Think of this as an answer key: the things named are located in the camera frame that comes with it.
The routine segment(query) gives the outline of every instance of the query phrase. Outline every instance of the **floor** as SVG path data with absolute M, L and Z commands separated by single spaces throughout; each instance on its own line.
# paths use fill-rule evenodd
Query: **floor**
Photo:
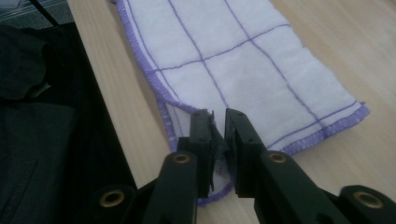
M 38 0 L 49 14 L 60 24 L 74 21 L 66 0 Z M 0 9 L 0 25 L 15 28 L 43 29 L 51 24 L 28 0 L 21 0 L 16 9 Z

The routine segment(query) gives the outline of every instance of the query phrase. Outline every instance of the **tabletop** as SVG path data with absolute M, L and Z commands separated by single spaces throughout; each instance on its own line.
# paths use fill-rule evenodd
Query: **tabletop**
M 293 158 L 338 195 L 363 185 L 396 201 L 396 1 L 272 0 L 304 45 L 371 114 Z M 156 178 L 170 152 L 155 97 L 108 0 L 68 0 L 136 185 Z M 258 223 L 252 199 L 230 193 L 199 208 L 197 223 Z

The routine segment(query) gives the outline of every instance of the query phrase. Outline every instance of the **light wood surface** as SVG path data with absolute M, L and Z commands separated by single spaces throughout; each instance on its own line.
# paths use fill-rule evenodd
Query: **light wood surface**
M 68 0 L 136 184 L 157 177 L 169 153 L 147 81 L 108 0 Z M 396 201 L 396 2 L 273 0 L 314 55 L 371 109 L 359 125 L 294 156 L 319 187 L 360 184 Z M 198 223 L 258 223 L 233 193 L 198 210 Z

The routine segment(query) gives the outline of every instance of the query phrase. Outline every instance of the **black cable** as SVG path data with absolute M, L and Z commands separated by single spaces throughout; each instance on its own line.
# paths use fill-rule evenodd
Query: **black cable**
M 41 15 L 43 15 L 47 21 L 49 21 L 53 26 L 59 26 L 59 23 L 53 19 L 53 17 L 48 13 L 48 11 L 46 9 L 43 8 L 43 6 L 41 6 L 41 4 L 37 1 L 37 0 L 29 0 L 30 3 L 32 3 L 33 6 L 35 6 L 35 8 L 37 8 L 37 10 L 41 13 Z

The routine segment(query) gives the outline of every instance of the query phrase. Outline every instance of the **dish cloth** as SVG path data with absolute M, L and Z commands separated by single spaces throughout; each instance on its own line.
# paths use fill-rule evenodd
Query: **dish cloth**
M 248 115 L 271 150 L 289 154 L 359 123 L 369 110 L 301 43 L 268 0 L 118 0 L 140 68 L 155 92 L 173 150 L 190 114 Z M 217 164 L 215 191 L 232 188 Z

